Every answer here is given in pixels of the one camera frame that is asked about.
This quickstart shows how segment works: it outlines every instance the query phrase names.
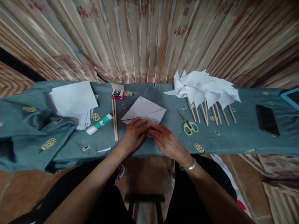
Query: glue stick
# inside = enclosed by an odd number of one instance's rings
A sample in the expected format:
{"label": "glue stick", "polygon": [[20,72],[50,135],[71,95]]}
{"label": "glue stick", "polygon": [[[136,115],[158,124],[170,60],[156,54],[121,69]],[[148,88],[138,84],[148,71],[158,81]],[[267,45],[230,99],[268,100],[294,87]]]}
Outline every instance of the glue stick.
{"label": "glue stick", "polygon": [[97,123],[95,123],[93,126],[91,126],[90,128],[88,128],[86,130],[87,134],[92,135],[98,129],[100,129],[101,127],[103,127],[108,121],[110,121],[112,119],[113,119],[113,117],[110,114],[107,114],[105,117],[103,117]]}

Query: stool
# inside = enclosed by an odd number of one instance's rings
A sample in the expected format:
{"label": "stool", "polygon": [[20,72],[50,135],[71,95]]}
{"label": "stool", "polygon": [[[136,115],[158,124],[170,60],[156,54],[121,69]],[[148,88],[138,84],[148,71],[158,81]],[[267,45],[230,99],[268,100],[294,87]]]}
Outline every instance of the stool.
{"label": "stool", "polygon": [[163,223],[161,202],[165,203],[165,198],[161,194],[141,194],[126,195],[125,203],[129,203],[129,214],[133,217],[134,203],[154,203],[157,209],[158,224]]}

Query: wooden stick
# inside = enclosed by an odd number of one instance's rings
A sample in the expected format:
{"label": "wooden stick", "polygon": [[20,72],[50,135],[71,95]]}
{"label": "wooden stick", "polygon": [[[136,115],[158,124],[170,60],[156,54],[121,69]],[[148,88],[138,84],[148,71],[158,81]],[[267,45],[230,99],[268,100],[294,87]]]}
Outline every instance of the wooden stick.
{"label": "wooden stick", "polygon": [[234,116],[234,113],[233,113],[233,111],[232,111],[230,105],[228,106],[228,108],[230,109],[230,113],[231,113],[231,116],[232,116],[233,119],[234,119],[234,122],[237,123],[236,118],[235,118],[235,116]]}
{"label": "wooden stick", "polygon": [[194,101],[194,106],[195,106],[195,110],[196,110],[196,115],[197,115],[197,119],[198,119],[198,123],[200,123],[200,119],[199,119],[199,115],[198,115],[198,110],[197,110],[197,105]]}
{"label": "wooden stick", "polygon": [[217,117],[216,117],[214,105],[212,105],[212,109],[213,109],[213,114],[214,114],[214,117],[215,117],[216,124],[218,125],[218,121],[217,121]]}
{"label": "wooden stick", "polygon": [[113,113],[113,125],[114,125],[114,140],[116,141],[116,129],[115,129],[115,114],[114,114],[114,104],[113,99],[112,100],[112,113]]}
{"label": "wooden stick", "polygon": [[226,117],[226,114],[225,114],[225,112],[224,112],[224,110],[223,110],[222,108],[221,108],[221,110],[222,110],[223,116],[224,116],[224,118],[225,118],[225,121],[226,121],[227,125],[229,126],[230,123],[228,122],[228,119],[227,119],[227,117]]}
{"label": "wooden stick", "polygon": [[188,98],[189,105],[190,105],[190,107],[191,107],[191,111],[192,111],[192,115],[193,115],[194,121],[196,122],[196,118],[195,118],[195,115],[194,115],[194,111],[193,111],[191,102],[190,102],[190,100],[189,100],[189,96],[188,96],[188,94],[186,94],[186,95],[187,95],[187,98]]}
{"label": "wooden stick", "polygon": [[115,99],[114,99],[114,113],[115,113],[116,140],[118,141],[117,112],[116,112],[116,101],[115,101]]}
{"label": "wooden stick", "polygon": [[206,121],[206,113],[205,113],[205,109],[203,108],[203,105],[202,105],[202,113],[203,113],[203,117],[205,118],[205,121]]}
{"label": "wooden stick", "polygon": [[220,117],[219,110],[218,110],[218,106],[217,106],[217,102],[215,103],[215,106],[216,106],[216,110],[217,110],[217,115],[218,115],[218,118],[219,118],[219,122],[220,122],[220,124],[222,124],[221,117]]}
{"label": "wooden stick", "polygon": [[209,125],[209,117],[208,117],[208,109],[207,109],[207,106],[206,106],[206,121]]}

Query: woman's right hand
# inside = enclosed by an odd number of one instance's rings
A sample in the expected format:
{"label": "woman's right hand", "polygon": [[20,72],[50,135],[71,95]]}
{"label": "woman's right hand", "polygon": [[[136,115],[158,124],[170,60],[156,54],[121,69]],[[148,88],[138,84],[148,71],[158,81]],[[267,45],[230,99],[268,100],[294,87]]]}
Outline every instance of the woman's right hand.
{"label": "woman's right hand", "polygon": [[192,164],[193,158],[185,150],[174,134],[164,125],[152,124],[148,133],[150,133],[159,150],[170,159],[177,161],[182,167],[188,167]]}

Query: black phone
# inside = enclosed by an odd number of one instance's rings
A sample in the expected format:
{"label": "black phone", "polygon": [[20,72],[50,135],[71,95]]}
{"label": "black phone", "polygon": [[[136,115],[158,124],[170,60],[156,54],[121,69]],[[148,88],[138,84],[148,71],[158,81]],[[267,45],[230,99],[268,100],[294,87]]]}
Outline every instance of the black phone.
{"label": "black phone", "polygon": [[275,136],[280,136],[273,110],[262,105],[256,105],[256,111],[261,130]]}

